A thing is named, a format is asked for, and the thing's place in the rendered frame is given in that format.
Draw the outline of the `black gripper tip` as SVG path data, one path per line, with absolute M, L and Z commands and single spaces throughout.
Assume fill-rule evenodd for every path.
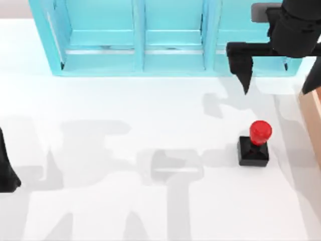
M 21 186 L 22 182 L 12 168 L 0 128 L 0 193 L 13 193 Z

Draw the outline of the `pale grey rounded box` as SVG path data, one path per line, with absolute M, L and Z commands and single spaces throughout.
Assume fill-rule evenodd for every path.
M 251 6 L 251 21 L 254 23 L 268 23 L 266 10 L 270 3 L 253 3 Z

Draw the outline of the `red and black stamp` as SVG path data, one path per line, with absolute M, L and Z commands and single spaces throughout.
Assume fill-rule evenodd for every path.
M 272 126 L 264 121 L 254 121 L 249 135 L 240 136 L 237 142 L 238 163 L 240 166 L 266 167 L 269 158 L 268 140 L 272 135 Z

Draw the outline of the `light blue rack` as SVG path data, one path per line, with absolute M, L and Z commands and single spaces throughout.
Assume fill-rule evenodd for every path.
M 228 42 L 265 43 L 253 3 L 282 0 L 28 0 L 52 73 L 230 76 Z

